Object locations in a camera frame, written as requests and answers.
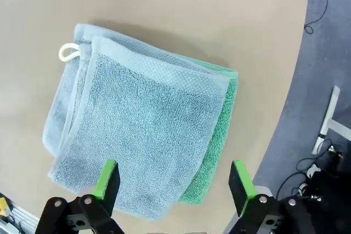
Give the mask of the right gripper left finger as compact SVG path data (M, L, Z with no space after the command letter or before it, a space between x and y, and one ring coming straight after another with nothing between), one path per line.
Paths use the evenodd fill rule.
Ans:
M121 233L111 217L120 186L118 163L106 161L92 193L68 202L61 197L47 200L35 233Z

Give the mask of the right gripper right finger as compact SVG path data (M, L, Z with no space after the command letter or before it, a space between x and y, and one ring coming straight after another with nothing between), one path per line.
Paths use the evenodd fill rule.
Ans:
M229 233L316 233L312 217L300 199L278 201L258 193L241 160L231 163L229 187L239 217Z

